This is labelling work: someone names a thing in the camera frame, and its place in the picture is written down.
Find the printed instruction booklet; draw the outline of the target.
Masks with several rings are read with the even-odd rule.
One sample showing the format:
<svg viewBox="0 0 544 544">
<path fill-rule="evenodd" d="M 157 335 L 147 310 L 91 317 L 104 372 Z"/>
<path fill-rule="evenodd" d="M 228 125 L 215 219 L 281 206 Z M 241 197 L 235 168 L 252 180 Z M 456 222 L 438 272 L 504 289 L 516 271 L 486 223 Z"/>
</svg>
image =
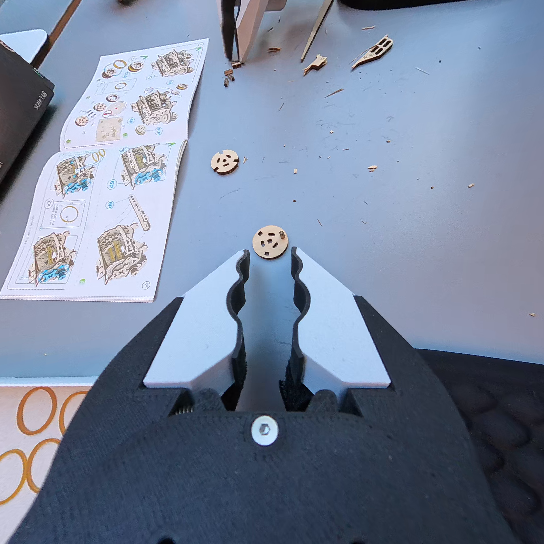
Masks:
<svg viewBox="0 0 544 544">
<path fill-rule="evenodd" d="M 208 41 L 100 58 L 37 181 L 1 298 L 153 301 Z"/>
</svg>

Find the black textured wrist rest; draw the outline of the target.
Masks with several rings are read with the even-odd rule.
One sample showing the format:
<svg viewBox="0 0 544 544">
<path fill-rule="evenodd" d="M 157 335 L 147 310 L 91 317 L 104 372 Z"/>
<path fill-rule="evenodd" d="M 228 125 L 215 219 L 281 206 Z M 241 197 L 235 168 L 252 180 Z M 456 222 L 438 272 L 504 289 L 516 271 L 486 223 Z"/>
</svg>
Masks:
<svg viewBox="0 0 544 544">
<path fill-rule="evenodd" d="M 463 417 L 513 533 L 543 543 L 543 365 L 418 351 Z"/>
</svg>

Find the thin wooden strip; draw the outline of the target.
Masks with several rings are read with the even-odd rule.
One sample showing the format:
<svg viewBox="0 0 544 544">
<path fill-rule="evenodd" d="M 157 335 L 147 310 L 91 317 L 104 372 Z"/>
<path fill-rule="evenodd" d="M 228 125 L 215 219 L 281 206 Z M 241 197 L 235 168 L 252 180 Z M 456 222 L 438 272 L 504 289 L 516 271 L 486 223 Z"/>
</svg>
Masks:
<svg viewBox="0 0 544 544">
<path fill-rule="evenodd" d="M 325 19 L 325 17 L 327 16 L 329 10 L 330 10 L 330 7 L 331 5 L 333 4 L 333 0 L 324 0 L 323 1 L 323 4 L 322 6 L 320 7 L 320 10 L 318 12 L 318 16 L 316 18 L 316 22 L 314 23 L 313 25 L 313 28 L 311 30 L 311 33 L 309 35 L 309 38 L 307 40 L 307 43 L 305 44 L 305 47 L 303 49 L 303 53 L 301 55 L 301 63 L 304 62 L 308 52 L 309 52 L 309 49 L 311 47 L 311 45 L 313 44 L 315 38 L 316 38 L 316 35 L 320 29 L 320 27 L 322 26 L 323 24 L 323 21 Z"/>
</svg>

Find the round wooden disc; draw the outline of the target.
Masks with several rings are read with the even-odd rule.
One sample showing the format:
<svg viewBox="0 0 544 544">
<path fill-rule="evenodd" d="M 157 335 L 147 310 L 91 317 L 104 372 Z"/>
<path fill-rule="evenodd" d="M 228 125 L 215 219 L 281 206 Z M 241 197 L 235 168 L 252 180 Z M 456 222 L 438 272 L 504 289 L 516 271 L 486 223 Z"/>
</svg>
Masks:
<svg viewBox="0 0 544 544">
<path fill-rule="evenodd" d="M 279 231 L 283 229 L 279 226 L 266 226 L 259 229 L 253 237 L 252 246 L 255 253 L 268 260 L 280 257 L 288 247 L 288 236 L 285 233 L 285 239 L 280 239 Z"/>
<path fill-rule="evenodd" d="M 211 168 L 219 175 L 227 175 L 236 170 L 239 165 L 239 156 L 235 151 L 223 150 L 217 152 L 211 159 Z"/>
</svg>

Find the slotted wooden offcut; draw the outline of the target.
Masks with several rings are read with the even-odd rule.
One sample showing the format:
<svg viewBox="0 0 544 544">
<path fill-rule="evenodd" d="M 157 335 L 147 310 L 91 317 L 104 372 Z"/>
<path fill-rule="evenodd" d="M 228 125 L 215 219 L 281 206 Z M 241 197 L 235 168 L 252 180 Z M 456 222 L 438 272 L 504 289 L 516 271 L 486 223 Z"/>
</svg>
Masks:
<svg viewBox="0 0 544 544">
<path fill-rule="evenodd" d="M 362 56 L 352 65 L 351 70 L 383 57 L 392 48 L 392 45 L 393 40 L 385 35 L 375 45 L 364 51 Z"/>
</svg>

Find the black model kit box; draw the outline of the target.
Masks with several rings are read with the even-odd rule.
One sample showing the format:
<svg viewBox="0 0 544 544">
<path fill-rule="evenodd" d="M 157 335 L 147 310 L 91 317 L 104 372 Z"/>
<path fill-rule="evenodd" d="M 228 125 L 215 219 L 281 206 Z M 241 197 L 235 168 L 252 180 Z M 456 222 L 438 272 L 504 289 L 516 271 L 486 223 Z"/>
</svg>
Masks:
<svg viewBox="0 0 544 544">
<path fill-rule="evenodd" d="M 54 95 L 54 84 L 1 42 L 1 180 Z"/>
</svg>

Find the adjoining grey desk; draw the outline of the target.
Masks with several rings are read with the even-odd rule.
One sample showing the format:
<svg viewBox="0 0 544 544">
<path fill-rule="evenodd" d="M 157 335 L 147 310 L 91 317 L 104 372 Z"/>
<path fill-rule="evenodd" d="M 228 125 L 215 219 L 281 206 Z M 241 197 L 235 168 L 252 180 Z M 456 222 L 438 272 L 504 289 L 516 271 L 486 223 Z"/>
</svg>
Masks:
<svg viewBox="0 0 544 544">
<path fill-rule="evenodd" d="M 50 35 L 71 4 L 72 1 L 3 1 L 1 34 L 43 29 Z"/>
</svg>

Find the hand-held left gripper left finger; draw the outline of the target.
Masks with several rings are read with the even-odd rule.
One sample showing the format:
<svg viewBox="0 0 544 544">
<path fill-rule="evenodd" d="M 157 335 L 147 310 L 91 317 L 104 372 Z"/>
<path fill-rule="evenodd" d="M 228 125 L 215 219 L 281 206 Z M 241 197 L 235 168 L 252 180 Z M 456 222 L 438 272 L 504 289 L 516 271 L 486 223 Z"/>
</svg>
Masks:
<svg viewBox="0 0 544 544">
<path fill-rule="evenodd" d="M 147 387 L 212 389 L 235 410 L 247 374 L 237 314 L 249 264 L 249 251 L 238 251 L 185 293 L 144 378 Z"/>
</svg>

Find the black mesh chair seat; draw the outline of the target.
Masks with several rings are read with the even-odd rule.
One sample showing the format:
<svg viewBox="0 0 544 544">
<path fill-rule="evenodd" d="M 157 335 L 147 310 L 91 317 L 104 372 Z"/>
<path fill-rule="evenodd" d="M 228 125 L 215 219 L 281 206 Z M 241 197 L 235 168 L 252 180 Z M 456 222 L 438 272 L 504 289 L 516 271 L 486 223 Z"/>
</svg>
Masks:
<svg viewBox="0 0 544 544">
<path fill-rule="evenodd" d="M 379 11 L 412 8 L 425 5 L 443 4 L 458 1 L 451 0 L 342 0 L 340 3 L 352 9 Z"/>
</svg>

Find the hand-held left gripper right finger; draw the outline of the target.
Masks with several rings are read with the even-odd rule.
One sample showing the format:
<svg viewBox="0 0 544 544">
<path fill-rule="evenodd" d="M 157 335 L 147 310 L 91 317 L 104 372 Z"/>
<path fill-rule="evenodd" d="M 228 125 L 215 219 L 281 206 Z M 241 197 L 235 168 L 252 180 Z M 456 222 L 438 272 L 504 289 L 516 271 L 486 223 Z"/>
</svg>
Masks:
<svg viewBox="0 0 544 544">
<path fill-rule="evenodd" d="M 299 248 L 292 248 L 294 303 L 290 409 L 304 410 L 320 390 L 343 400 L 349 388 L 386 388 L 391 379 L 355 296 Z"/>
</svg>

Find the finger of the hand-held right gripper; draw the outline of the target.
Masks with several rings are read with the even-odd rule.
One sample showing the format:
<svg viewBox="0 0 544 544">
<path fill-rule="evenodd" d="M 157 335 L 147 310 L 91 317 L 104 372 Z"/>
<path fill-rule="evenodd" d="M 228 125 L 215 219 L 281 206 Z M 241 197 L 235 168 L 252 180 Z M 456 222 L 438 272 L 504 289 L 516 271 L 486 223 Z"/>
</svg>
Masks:
<svg viewBox="0 0 544 544">
<path fill-rule="evenodd" d="M 286 1 L 237 1 L 236 37 L 239 60 L 245 63 L 266 11 L 281 11 Z"/>
<path fill-rule="evenodd" d="M 236 36 L 235 10 L 239 1 L 217 1 L 217 6 L 225 55 L 232 60 Z"/>
</svg>

